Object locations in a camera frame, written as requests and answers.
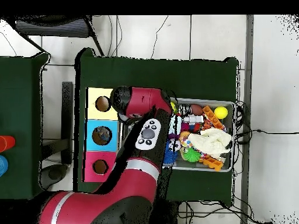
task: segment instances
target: red cup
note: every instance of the red cup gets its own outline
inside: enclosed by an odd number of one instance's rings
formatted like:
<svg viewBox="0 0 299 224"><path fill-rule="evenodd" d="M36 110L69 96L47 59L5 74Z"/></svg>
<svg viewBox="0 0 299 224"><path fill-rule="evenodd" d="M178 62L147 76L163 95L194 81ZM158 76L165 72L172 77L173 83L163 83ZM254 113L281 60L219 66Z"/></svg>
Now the red cup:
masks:
<svg viewBox="0 0 299 224"><path fill-rule="evenodd" d="M12 136L0 136L0 153L15 146L16 140Z"/></svg>

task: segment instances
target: yellow ball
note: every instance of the yellow ball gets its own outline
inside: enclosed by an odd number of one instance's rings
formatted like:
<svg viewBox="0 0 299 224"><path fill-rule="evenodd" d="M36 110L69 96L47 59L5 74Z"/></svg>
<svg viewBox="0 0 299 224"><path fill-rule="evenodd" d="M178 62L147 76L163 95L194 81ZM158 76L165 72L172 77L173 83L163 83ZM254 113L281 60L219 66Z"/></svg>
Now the yellow ball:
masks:
<svg viewBox="0 0 299 224"><path fill-rule="evenodd" d="M218 119L222 120L227 116L228 111L225 107L216 107L214 114Z"/></svg>
<svg viewBox="0 0 299 224"><path fill-rule="evenodd" d="M174 113L176 113L176 106L175 103L171 102L171 107Z"/></svg>

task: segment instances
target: dark green cloth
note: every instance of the dark green cloth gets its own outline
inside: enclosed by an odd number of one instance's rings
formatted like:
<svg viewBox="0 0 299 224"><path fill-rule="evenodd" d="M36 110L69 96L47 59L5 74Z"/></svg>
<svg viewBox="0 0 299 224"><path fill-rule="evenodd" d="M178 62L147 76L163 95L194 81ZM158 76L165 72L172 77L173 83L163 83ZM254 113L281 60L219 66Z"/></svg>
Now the dark green cloth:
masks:
<svg viewBox="0 0 299 224"><path fill-rule="evenodd" d="M98 58L93 56L90 48L87 48L78 54L78 61L80 61L76 81L76 87L80 88L78 191L82 192L92 192L99 186L99 183L83 183L81 180L87 87L135 86L165 89L170 97L172 95L169 90L173 90L177 97L189 99L234 102L236 98L238 61L235 58L223 62L200 59L170 61L123 57ZM231 181L231 171L215 173L173 170L167 199L222 200L228 205L231 202Z"/></svg>
<svg viewBox="0 0 299 224"><path fill-rule="evenodd" d="M48 54L0 57L0 135L16 145L0 155L8 170L0 177L0 199L31 199L40 191L40 75Z"/></svg>

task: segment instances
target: white toy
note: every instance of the white toy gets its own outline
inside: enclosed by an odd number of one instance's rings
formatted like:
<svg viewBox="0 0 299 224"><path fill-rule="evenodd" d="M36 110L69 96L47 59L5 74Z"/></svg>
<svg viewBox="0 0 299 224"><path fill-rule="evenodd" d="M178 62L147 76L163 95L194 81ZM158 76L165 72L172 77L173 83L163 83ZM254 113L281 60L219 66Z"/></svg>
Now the white toy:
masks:
<svg viewBox="0 0 299 224"><path fill-rule="evenodd" d="M176 127L176 134L180 134L180 128L182 125L182 118L180 116L172 116L171 121L169 123L169 131L168 134L175 134L175 127Z"/></svg>
<svg viewBox="0 0 299 224"><path fill-rule="evenodd" d="M189 115L184 118L183 122L191 125L195 123L203 123L203 116Z"/></svg>
<svg viewBox="0 0 299 224"><path fill-rule="evenodd" d="M180 144L180 140L175 140L174 138L173 139L170 139L170 142L169 142L169 149L171 151L173 151L173 146L175 147L175 152L176 151L179 151L180 148L181 148L181 144Z"/></svg>

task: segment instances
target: circular hole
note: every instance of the circular hole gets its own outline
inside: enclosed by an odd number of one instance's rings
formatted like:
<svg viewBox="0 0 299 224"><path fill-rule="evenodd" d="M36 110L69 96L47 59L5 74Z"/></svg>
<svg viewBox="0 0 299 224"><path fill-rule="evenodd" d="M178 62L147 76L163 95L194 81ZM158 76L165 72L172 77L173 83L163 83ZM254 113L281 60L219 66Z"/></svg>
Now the circular hole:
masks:
<svg viewBox="0 0 299 224"><path fill-rule="evenodd" d="M108 170L108 165L104 160L97 160L92 165L93 171L97 174L105 174Z"/></svg>
<svg viewBox="0 0 299 224"><path fill-rule="evenodd" d="M112 138L112 132L108 127L96 127L92 132L92 140L98 145L107 145Z"/></svg>
<svg viewBox="0 0 299 224"><path fill-rule="evenodd" d="M96 109L98 111L106 112L111 108L110 99L106 96L100 96L96 99Z"/></svg>

